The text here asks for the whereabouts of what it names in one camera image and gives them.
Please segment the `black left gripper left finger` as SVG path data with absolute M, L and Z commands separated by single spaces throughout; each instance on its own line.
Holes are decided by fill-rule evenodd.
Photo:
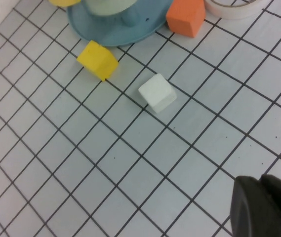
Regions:
M 281 211 L 253 177 L 235 179 L 230 218 L 234 237 L 281 237 Z

